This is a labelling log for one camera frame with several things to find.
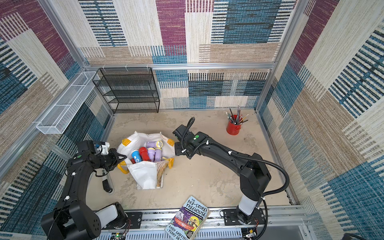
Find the white tote bag yellow handles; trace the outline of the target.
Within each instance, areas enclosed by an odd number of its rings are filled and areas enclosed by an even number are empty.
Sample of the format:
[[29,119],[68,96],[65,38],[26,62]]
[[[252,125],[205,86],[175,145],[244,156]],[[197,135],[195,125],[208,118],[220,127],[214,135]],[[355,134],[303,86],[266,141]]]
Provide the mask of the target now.
[[[146,147],[147,142],[162,141],[163,159],[161,162],[141,161],[134,163],[132,151]],[[124,174],[131,174],[137,183],[139,190],[160,189],[163,187],[164,172],[166,168],[171,169],[175,160],[175,141],[167,138],[162,133],[144,134],[135,132],[128,138],[122,140],[118,153],[126,155],[127,158],[118,164],[118,169]]]

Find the purple flashlight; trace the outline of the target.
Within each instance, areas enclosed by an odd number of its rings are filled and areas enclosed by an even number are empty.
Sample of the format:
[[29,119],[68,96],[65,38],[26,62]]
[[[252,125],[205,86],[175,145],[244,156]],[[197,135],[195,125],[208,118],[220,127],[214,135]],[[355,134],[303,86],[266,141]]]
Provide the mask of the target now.
[[163,147],[162,141],[147,142],[147,144],[146,144],[146,148],[161,149],[162,147]]
[[156,150],[154,148],[147,148],[148,156],[151,162],[155,161]]

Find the blue flashlight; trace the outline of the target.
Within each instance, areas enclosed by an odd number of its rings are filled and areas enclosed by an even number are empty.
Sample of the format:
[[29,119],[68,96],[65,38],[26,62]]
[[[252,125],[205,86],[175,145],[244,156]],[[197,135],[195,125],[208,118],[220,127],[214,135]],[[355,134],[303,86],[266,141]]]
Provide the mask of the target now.
[[132,158],[134,160],[134,163],[139,163],[142,161],[139,150],[132,151]]

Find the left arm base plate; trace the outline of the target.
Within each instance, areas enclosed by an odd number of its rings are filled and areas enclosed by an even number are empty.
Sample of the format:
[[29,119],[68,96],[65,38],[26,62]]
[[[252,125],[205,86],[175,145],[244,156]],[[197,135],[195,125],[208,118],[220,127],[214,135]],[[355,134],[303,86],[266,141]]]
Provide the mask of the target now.
[[127,219],[123,225],[123,230],[140,229],[143,219],[143,212],[125,212]]

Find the red flashlight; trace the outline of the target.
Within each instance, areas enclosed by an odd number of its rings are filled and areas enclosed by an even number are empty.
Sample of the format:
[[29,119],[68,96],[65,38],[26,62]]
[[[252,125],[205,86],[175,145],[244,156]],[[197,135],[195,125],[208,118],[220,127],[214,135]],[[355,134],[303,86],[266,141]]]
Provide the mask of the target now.
[[149,154],[148,154],[148,150],[146,147],[141,147],[139,149],[139,154],[140,154],[140,157],[142,159],[142,161],[146,161],[146,162],[150,162],[151,159],[149,157]]

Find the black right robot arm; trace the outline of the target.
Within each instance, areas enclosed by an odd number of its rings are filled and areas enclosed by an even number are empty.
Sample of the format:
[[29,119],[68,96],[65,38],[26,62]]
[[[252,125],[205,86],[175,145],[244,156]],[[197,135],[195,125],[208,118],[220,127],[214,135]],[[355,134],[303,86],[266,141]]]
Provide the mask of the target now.
[[[175,143],[175,153],[177,156],[186,156],[191,159],[194,155],[204,156],[217,161],[232,170],[240,178],[240,188],[243,194],[237,206],[237,219],[243,225],[248,225],[252,221],[255,209],[265,201],[265,197],[285,191],[290,183],[290,177],[281,166],[264,160],[259,154],[243,154],[234,151],[211,138],[209,135],[198,132],[194,134],[190,131],[195,118],[190,118],[188,124],[180,125],[173,131],[178,142]],[[271,166],[280,171],[285,182],[282,187],[267,191],[272,176],[267,168]]]

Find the purple flashlight lone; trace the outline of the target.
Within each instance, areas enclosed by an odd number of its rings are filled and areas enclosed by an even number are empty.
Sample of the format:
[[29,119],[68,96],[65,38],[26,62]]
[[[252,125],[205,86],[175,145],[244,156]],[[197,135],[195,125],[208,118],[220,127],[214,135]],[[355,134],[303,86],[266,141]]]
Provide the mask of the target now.
[[155,148],[155,158],[154,158],[154,162],[157,163],[157,162],[161,162],[163,159],[163,153],[162,153],[162,149],[161,148]]

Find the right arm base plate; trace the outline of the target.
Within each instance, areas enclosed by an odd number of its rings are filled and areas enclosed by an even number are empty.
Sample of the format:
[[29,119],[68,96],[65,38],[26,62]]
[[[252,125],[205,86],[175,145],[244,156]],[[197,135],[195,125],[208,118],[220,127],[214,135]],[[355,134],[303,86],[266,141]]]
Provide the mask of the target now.
[[262,209],[254,209],[251,215],[246,215],[238,208],[224,209],[220,211],[220,216],[224,219],[226,226],[237,225],[264,225],[266,222],[266,214]]

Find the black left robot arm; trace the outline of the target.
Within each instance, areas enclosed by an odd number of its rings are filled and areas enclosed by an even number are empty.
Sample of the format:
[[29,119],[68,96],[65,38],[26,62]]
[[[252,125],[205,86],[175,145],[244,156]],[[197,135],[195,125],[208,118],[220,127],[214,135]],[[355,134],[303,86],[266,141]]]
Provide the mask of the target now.
[[86,204],[91,175],[98,169],[112,171],[127,156],[111,149],[107,142],[82,141],[77,148],[78,153],[67,162],[68,176],[58,203],[41,221],[49,240],[93,240],[105,227],[122,229],[128,225],[128,216],[120,203],[97,212]]

